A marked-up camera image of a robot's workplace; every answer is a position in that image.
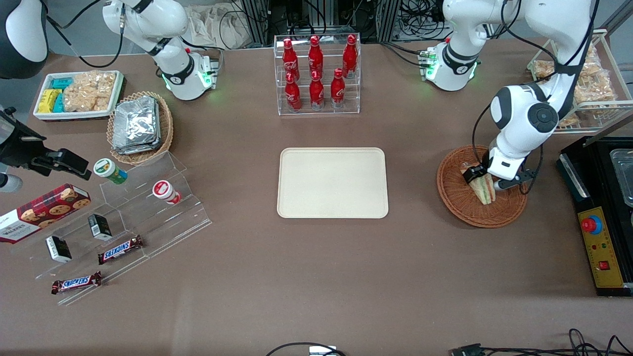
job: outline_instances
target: clear acrylic display stand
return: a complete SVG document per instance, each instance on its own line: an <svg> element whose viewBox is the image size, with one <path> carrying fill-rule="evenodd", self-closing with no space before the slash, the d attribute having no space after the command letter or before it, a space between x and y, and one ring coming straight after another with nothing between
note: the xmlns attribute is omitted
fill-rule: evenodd
<svg viewBox="0 0 633 356"><path fill-rule="evenodd" d="M110 181L101 184L104 201L92 197L85 209L30 236L15 245L13 252L28 256L36 279L73 279L101 271L102 286L69 291L57 296L60 305L68 305L100 288L107 288L108 281L149 260L169 247L188 238L211 224L200 200L192 194L182 172L185 166L171 153L166 152L127 171L128 178L116 185ZM152 193L156 181L169 181L182 199L176 205L157 199ZM88 216L96 213L108 219L113 238L102 241L92 237ZM97 254L118 246L139 235L144 246L99 265ZM57 236L68 243L72 260L68 263L51 259L45 239Z"/></svg>
<svg viewBox="0 0 633 356"><path fill-rule="evenodd" d="M345 80L345 100L343 107L332 107L330 87L334 79L334 70L343 66L343 50L348 43L349 34L321 35L320 45L323 51L323 87L325 88L325 106L320 111L312 110L310 106L310 70L308 69L308 51L310 50L311 35L275 36L275 83L277 85L277 109L279 115L307 115L307 114L342 114L360 112L360 76L361 76L361 46L360 34L356 35L358 59L356 75L353 79ZM284 69L284 39L292 39L292 46L299 58L299 92L301 93L301 110L298 113L290 111L285 97L285 69Z"/></svg>

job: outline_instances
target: red bottle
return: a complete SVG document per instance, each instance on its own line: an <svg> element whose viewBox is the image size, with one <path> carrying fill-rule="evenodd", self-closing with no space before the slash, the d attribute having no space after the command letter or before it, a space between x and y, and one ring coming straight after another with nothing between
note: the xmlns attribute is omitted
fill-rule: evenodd
<svg viewBox="0 0 633 356"><path fill-rule="evenodd" d="M356 77L356 60L358 58L358 50L356 48L356 36L348 36L348 45L343 50L343 77Z"/></svg>
<svg viewBox="0 0 633 356"><path fill-rule="evenodd" d="M294 82L294 76L292 73L285 74L285 98L288 100L288 106L293 113L299 112L301 109L301 94L299 93L299 86Z"/></svg>
<svg viewBox="0 0 633 356"><path fill-rule="evenodd" d="M332 79L331 95L332 107L340 109L343 107L345 100L345 81L343 80L343 69L336 68L334 70L334 79Z"/></svg>
<svg viewBox="0 0 633 356"><path fill-rule="evenodd" d="M297 59L297 54L294 52L292 48L292 41L290 38L284 39L284 56L282 57L284 60L284 69L286 73L292 73L294 76L294 81L299 80L299 61Z"/></svg>
<svg viewBox="0 0 633 356"><path fill-rule="evenodd" d="M310 66L310 73L313 70L319 72L321 77L323 77L323 51L318 44L319 38L318 36L310 37L310 50L308 51L308 63Z"/></svg>
<svg viewBox="0 0 633 356"><path fill-rule="evenodd" d="M313 70L310 76L312 77L312 82L310 83L310 105L312 105L312 110L320 111L325 104L321 75L316 70Z"/></svg>

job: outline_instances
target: red switch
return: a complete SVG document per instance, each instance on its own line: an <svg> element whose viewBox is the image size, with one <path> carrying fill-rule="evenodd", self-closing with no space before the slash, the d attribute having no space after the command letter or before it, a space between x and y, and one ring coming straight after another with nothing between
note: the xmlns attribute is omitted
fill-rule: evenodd
<svg viewBox="0 0 633 356"><path fill-rule="evenodd" d="M584 232L588 232L592 235L597 235L602 232L602 221L599 217L592 215L588 218L582 219L580 222L580 228Z"/></svg>

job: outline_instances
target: brown table surface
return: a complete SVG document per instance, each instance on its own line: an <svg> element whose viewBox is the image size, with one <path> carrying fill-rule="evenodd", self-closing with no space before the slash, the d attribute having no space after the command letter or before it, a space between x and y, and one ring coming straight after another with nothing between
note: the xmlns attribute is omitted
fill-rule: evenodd
<svg viewBox="0 0 633 356"><path fill-rule="evenodd" d="M366 45L361 113L335 118L277 115L270 49L226 52L218 89L191 102L170 95L149 56L121 56L112 68L125 74L126 94L150 90L167 100L171 151L188 166L213 224L69 307L58 307L49 283L36 282L29 262L3 244L0 353L255 356L314 341L356 356L445 355L476 342L565 347L571 327L598 345L613 333L633 345L633 301L595 296L555 169L557 152L579 136L548 141L527 208L508 227L470 227L439 199L439 162L470 142L477 115L501 86L527 80L533 54L518 41L490 41L472 82L443 92L421 82L413 65ZM52 56L44 71L81 70L76 58ZM91 162L109 156L105 121L28 123L51 148ZM477 141L496 133L486 116ZM388 216L279 217L280 152L348 146L385 152ZM17 173L24 188L2 195L0 213L64 182L93 194L103 182Z"/></svg>

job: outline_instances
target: white bag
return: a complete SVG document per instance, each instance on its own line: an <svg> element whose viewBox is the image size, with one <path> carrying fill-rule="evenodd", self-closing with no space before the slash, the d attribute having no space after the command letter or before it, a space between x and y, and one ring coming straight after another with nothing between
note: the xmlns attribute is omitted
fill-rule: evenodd
<svg viewBox="0 0 633 356"><path fill-rule="evenodd" d="M246 14L238 6L241 7L241 3L187 6L191 43L225 49L243 48L251 43Z"/></svg>

